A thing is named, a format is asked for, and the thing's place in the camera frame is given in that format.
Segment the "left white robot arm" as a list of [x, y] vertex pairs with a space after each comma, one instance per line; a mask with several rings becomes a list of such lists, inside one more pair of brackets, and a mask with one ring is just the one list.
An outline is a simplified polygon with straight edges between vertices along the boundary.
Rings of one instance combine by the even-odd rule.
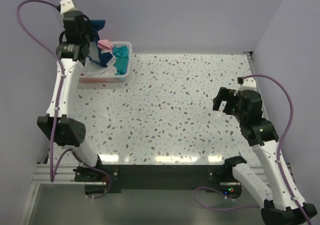
[[62, 15], [64, 31], [56, 48], [57, 73], [50, 105], [37, 125], [50, 145], [72, 149], [82, 165], [95, 167], [99, 156], [86, 141], [86, 126], [75, 119], [76, 93], [79, 79], [89, 55], [90, 42], [95, 37], [90, 20], [79, 10]]

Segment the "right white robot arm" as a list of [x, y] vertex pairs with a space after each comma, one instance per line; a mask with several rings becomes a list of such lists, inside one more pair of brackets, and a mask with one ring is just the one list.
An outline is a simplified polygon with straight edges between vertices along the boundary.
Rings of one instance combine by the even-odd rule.
[[260, 207], [266, 225], [301, 225], [317, 215], [316, 207], [307, 203], [298, 191], [284, 158], [277, 153], [279, 136], [273, 124], [263, 117], [261, 95], [254, 89], [236, 91], [221, 87], [213, 99], [217, 111], [234, 116], [242, 136], [261, 163], [268, 184], [250, 168], [242, 156], [224, 161], [222, 176], [233, 177], [249, 191]]

